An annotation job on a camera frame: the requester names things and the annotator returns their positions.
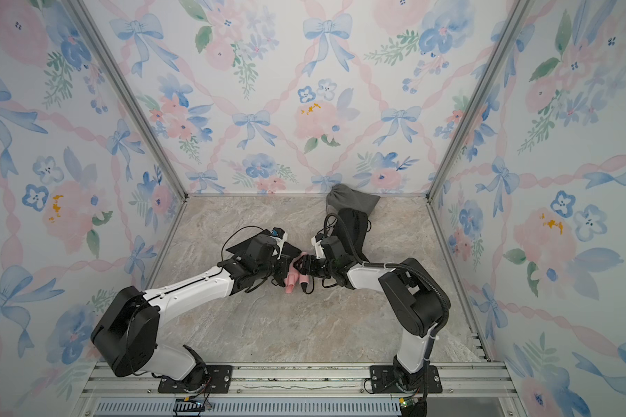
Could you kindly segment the black pouch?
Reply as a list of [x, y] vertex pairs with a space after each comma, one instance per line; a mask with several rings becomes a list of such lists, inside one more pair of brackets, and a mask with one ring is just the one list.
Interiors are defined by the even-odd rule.
[[335, 236], [344, 248], [358, 262], [368, 262], [363, 253], [363, 245], [370, 230], [369, 216], [354, 208], [342, 208], [337, 213], [329, 213], [323, 223], [325, 236]]
[[[255, 236], [252, 236], [251, 238], [248, 238], [242, 241], [241, 243], [238, 243], [229, 248], [226, 248], [225, 250], [233, 255], [250, 254], [251, 256], [255, 257], [257, 253], [266, 253], [270, 256], [276, 257], [274, 255], [275, 249], [276, 249], [276, 241], [272, 238], [271, 231], [272, 229], [271, 230], [262, 229]], [[288, 256], [288, 257], [295, 258], [299, 256], [301, 253], [302, 253], [302, 250], [288, 243], [288, 236], [287, 236], [287, 241], [283, 247], [282, 257]]]

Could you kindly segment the grey drawstring pouch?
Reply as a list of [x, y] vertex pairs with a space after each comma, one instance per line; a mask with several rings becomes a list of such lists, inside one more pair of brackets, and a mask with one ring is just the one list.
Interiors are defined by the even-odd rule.
[[340, 183], [331, 188], [326, 196], [326, 203], [336, 211], [349, 209], [370, 215], [380, 199], [380, 196], [366, 194]]

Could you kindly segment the pink hair dryer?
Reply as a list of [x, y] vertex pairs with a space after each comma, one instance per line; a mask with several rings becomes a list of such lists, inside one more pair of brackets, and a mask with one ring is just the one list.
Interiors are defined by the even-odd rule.
[[299, 272], [297, 269], [297, 263], [306, 257], [307, 253], [302, 252], [298, 257], [294, 258], [290, 263], [288, 274], [284, 280], [285, 293], [292, 294], [295, 287], [299, 285], [304, 294], [310, 295], [315, 288], [315, 282], [309, 277]]

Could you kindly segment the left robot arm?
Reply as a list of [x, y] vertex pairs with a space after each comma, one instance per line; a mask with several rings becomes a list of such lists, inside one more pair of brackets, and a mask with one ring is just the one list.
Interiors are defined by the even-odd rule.
[[264, 230], [230, 249], [231, 257], [179, 283], [139, 290], [123, 288], [90, 340], [117, 377], [153, 374], [177, 389], [196, 393], [210, 381], [205, 361], [192, 347], [161, 342], [161, 328], [205, 303], [254, 290], [269, 279], [281, 283], [301, 251], [282, 229]]

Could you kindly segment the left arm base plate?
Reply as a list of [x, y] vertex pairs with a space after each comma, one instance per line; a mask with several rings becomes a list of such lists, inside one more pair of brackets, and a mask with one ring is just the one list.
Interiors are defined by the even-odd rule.
[[228, 394], [233, 370], [231, 365], [206, 365], [194, 368], [182, 381], [164, 376], [160, 379], [158, 394]]

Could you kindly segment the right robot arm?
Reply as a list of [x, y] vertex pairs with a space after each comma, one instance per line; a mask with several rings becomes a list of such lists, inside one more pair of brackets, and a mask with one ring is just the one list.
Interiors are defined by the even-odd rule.
[[392, 365], [394, 385], [405, 393], [424, 392], [431, 353], [450, 317], [450, 298], [419, 261], [365, 261], [330, 236], [316, 244], [314, 255], [302, 255], [292, 266], [303, 276], [332, 279], [339, 287], [382, 293], [402, 327]]

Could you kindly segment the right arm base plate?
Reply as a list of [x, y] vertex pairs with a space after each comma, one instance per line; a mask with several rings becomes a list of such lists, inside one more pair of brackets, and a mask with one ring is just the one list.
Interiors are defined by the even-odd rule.
[[443, 386], [438, 369], [425, 365], [416, 373], [410, 374], [401, 366], [373, 365], [369, 366], [370, 376], [366, 380], [370, 384], [365, 389], [371, 394], [441, 394]]

